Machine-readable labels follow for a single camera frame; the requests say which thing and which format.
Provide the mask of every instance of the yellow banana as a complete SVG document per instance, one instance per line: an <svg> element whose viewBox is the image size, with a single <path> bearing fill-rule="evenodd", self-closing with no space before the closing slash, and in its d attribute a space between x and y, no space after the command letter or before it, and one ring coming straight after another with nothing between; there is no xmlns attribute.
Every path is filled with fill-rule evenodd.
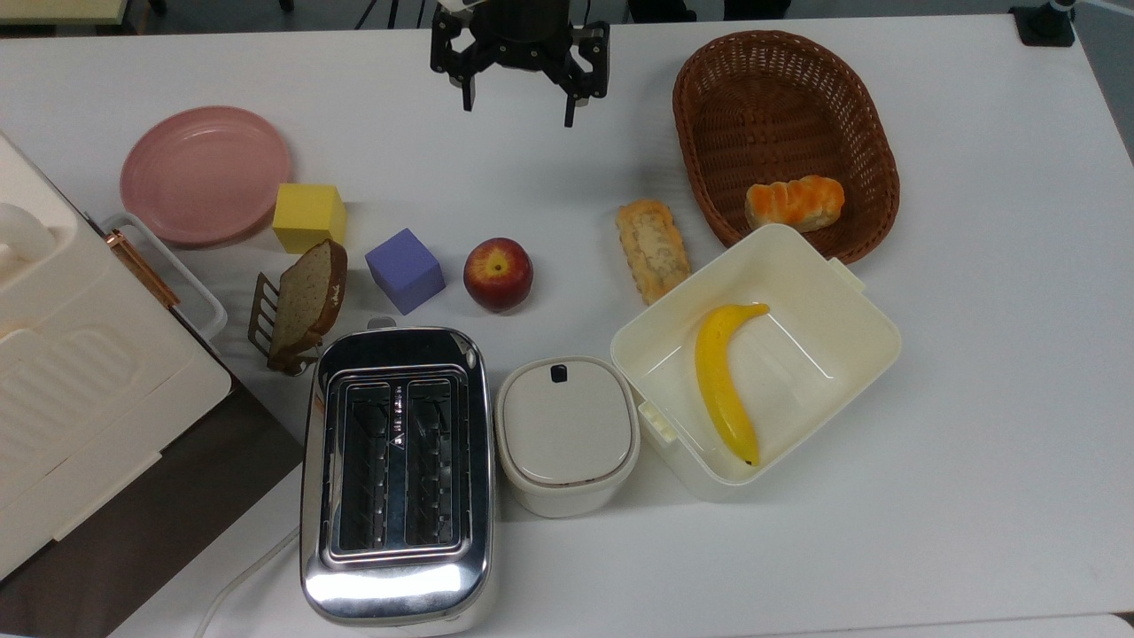
<svg viewBox="0 0 1134 638"><path fill-rule="evenodd" d="M694 356L697 388L713 426L734 454L750 466L760 465L760 445L728 369L728 342L748 318L768 312L768 304L721 305L709 312L697 333Z"/></svg>

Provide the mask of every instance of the bread roll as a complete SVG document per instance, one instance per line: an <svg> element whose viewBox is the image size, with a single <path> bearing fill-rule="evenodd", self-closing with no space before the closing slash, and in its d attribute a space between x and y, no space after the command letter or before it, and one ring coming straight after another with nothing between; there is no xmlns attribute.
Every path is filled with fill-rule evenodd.
<svg viewBox="0 0 1134 638"><path fill-rule="evenodd" d="M837 180L809 175L792 181L752 186L744 198L744 212L752 228L786 223L810 232L835 223L845 198L843 185Z"/></svg>
<svg viewBox="0 0 1134 638"><path fill-rule="evenodd" d="M646 305L689 275L689 257L669 206L657 199L638 199L618 210L616 223L626 262Z"/></svg>

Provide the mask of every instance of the red apple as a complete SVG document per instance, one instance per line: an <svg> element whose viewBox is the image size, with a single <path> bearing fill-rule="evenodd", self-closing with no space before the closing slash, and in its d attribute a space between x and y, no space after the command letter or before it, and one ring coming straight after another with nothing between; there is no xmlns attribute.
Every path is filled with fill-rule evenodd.
<svg viewBox="0 0 1134 638"><path fill-rule="evenodd" d="M527 252L507 237L482 241L465 260L465 289L476 303L493 312L508 309L527 298L533 274Z"/></svg>

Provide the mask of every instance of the brown basket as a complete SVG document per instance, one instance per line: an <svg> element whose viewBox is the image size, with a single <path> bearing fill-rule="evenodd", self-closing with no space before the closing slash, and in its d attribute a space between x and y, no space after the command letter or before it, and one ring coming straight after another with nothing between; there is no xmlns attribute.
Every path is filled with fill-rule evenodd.
<svg viewBox="0 0 1134 638"><path fill-rule="evenodd" d="M835 223L804 236L850 263L877 246L898 212L898 171L874 102L835 53L781 31L718 37L677 75L674 116L693 193L726 246L752 229L753 184L805 175L846 192Z"/></svg>

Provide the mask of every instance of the handle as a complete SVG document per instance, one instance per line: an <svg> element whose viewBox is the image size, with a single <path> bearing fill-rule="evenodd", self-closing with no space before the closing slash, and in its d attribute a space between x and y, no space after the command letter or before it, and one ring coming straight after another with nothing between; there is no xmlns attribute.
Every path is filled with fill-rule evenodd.
<svg viewBox="0 0 1134 638"><path fill-rule="evenodd" d="M649 427L642 429L650 433L650 439L659 448L669 448L671 443L677 441L677 431L674 429L669 419L661 414L661 410L654 408L653 403L646 401L638 405L638 415L642 417L641 422L645 422L649 425Z"/></svg>
<svg viewBox="0 0 1134 638"><path fill-rule="evenodd" d="M0 244L25 261L40 261L56 249L56 237L31 212L0 202Z"/></svg>
<svg viewBox="0 0 1134 638"><path fill-rule="evenodd" d="M158 252L160 252L161 255L169 261L170 265L172 265L181 274L181 277L185 277L185 280L188 281L189 284L193 286L193 288L197 290L197 292L200 292L206 301L209 301L209 305L213 309L213 316L208 324L197 327L197 333L201 335L201 339L210 341L220 334L225 324L228 324L228 312L225 311L225 306L221 305L217 296L209 291L209 288L201 282L201 279L197 279L197 277L191 272L184 263L181 263L181 260L177 258L177 255L170 252L166 244L162 243L162 240L159 239L149 228L146 228L145 223L137 216L128 212L121 212L108 219L104 227L119 228L121 226L133 226L137 228L138 231L141 231L145 238L153 244L155 248L158 248Z"/></svg>

